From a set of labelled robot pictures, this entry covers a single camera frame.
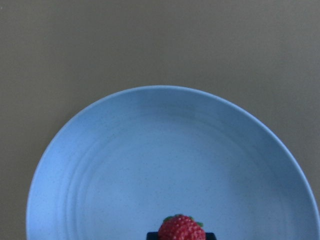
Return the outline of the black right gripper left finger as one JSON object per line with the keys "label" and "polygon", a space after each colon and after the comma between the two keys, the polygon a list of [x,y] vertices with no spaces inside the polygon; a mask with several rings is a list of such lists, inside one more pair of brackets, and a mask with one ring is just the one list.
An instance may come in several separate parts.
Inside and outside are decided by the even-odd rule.
{"label": "black right gripper left finger", "polygon": [[158,232],[148,232],[146,234],[146,240],[158,240],[159,236],[158,236]]}

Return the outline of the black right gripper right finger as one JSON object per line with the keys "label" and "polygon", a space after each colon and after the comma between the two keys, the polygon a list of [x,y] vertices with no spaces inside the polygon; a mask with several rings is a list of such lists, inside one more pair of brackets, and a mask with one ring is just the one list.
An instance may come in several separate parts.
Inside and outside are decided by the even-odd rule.
{"label": "black right gripper right finger", "polygon": [[206,232],[205,239],[206,240],[216,240],[216,235],[213,232]]}

